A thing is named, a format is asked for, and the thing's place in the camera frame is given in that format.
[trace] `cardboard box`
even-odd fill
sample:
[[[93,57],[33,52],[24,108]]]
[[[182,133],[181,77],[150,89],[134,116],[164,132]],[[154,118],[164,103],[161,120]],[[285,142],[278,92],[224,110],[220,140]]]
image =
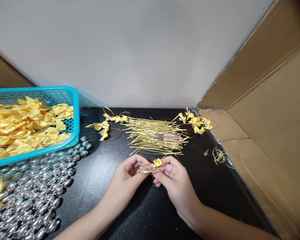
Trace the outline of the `cardboard box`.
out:
[[[300,1],[277,0],[200,107],[282,239],[300,239]]]

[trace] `white wall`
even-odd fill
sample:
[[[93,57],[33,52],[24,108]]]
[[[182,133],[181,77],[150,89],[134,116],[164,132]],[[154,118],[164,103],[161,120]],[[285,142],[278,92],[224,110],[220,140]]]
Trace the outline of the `white wall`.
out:
[[[108,107],[197,104],[272,0],[0,0],[0,53]]]

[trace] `forearm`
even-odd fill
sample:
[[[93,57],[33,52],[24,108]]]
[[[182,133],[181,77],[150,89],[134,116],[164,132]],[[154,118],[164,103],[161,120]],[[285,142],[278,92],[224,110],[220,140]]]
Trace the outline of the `forearm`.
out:
[[[110,227],[114,219],[109,217],[102,201],[86,215],[75,221],[59,234],[55,240],[94,240],[99,239]]]
[[[277,239],[263,230],[237,221],[203,204],[188,222],[198,235],[208,240]]]

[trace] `hand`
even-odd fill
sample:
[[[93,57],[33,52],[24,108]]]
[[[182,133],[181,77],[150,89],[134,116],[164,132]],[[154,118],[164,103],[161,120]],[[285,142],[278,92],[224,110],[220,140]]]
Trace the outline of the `hand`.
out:
[[[110,181],[99,206],[108,210],[111,219],[117,218],[127,207],[140,184],[150,173],[138,173],[138,170],[151,170],[151,163],[140,155],[133,155],[120,163]]]
[[[172,156],[165,157],[162,161],[163,164],[152,172],[155,177],[153,183],[156,187],[161,184],[165,186],[178,215],[193,229],[193,218],[202,203],[193,189],[187,170]]]

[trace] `gold wire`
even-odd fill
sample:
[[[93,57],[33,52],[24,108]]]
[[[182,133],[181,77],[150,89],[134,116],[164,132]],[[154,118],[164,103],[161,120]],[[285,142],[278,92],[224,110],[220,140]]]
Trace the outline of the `gold wire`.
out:
[[[114,113],[113,113],[113,112],[111,111],[111,109],[108,108],[108,107],[103,107],[103,108],[102,108],[103,111],[104,111],[104,113],[107,114],[107,113],[106,113],[106,110],[104,110],[105,108],[108,109],[108,110],[112,113],[112,117],[114,117]]]

